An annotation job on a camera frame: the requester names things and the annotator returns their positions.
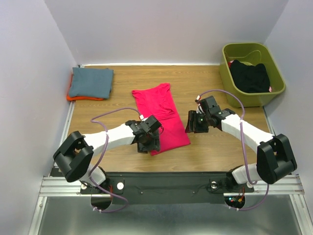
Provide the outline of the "pink red t shirt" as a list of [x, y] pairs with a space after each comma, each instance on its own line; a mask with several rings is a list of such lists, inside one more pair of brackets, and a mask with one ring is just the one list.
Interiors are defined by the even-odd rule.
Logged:
[[146, 118], [155, 116], [163, 127], [159, 137], [160, 150], [153, 150], [152, 156], [190, 144], [170, 88], [169, 83], [161, 83], [150, 89], [132, 91], [139, 112]]

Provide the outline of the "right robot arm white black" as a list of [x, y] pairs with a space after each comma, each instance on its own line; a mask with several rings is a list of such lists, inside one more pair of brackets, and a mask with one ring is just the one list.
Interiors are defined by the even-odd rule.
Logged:
[[243, 184], [264, 181], [272, 185], [297, 169], [295, 156], [287, 136], [273, 135], [244, 121], [233, 110], [221, 109], [213, 96], [197, 99], [196, 110], [188, 112], [186, 133], [207, 133], [210, 127], [226, 132], [256, 153], [256, 163], [245, 164], [230, 171], [226, 188], [236, 191]]

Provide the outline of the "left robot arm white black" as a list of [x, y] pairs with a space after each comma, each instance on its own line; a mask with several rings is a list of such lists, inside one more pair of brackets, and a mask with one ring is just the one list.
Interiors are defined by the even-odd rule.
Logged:
[[93, 165], [94, 156], [104, 157], [106, 151], [125, 145], [137, 145], [139, 153], [160, 150], [160, 135], [164, 128], [154, 117], [129, 120], [113, 129], [81, 134], [72, 132], [53, 155], [54, 162], [68, 183], [76, 181], [93, 187], [98, 193], [109, 188], [104, 169]]

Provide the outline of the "black t shirt in bin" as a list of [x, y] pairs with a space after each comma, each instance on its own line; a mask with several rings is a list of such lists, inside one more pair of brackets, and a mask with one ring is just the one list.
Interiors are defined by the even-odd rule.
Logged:
[[228, 62], [235, 86], [245, 93], [271, 92], [270, 80], [264, 64], [246, 65], [238, 60]]

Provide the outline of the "olive green plastic bin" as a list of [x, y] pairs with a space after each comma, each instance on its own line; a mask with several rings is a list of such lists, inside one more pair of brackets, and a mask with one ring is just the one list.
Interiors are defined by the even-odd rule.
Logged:
[[[248, 65], [264, 64], [269, 76], [271, 92], [246, 93], [239, 90], [233, 81], [228, 63], [238, 60]], [[232, 43], [222, 49], [220, 76], [226, 91], [235, 95], [244, 107], [262, 107], [270, 103], [276, 96], [285, 91], [286, 85], [268, 48], [259, 43]]]

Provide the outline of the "folded blue grey t shirt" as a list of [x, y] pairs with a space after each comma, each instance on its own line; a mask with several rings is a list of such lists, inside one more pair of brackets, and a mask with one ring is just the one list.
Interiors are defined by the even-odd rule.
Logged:
[[111, 69], [73, 68], [68, 98], [109, 99], [113, 76]]

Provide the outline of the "folded orange t shirt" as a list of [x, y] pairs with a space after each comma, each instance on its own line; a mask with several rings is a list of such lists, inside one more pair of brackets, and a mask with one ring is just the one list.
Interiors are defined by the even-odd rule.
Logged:
[[103, 98], [96, 98], [96, 97], [89, 97], [89, 96], [74, 96], [74, 97], [69, 96], [69, 90], [70, 90], [71, 85], [72, 85], [72, 80], [73, 80], [73, 74], [71, 75], [70, 82], [69, 82], [69, 87], [68, 87], [68, 90], [67, 90], [67, 96], [66, 96], [67, 101], [77, 101], [77, 100], [102, 101], [102, 100], [104, 100]]

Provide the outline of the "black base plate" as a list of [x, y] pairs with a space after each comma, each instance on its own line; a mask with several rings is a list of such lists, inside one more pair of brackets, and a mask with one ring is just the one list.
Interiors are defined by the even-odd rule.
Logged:
[[135, 204], [223, 204], [224, 194], [238, 195], [246, 184], [237, 184], [227, 172], [108, 172], [101, 187]]

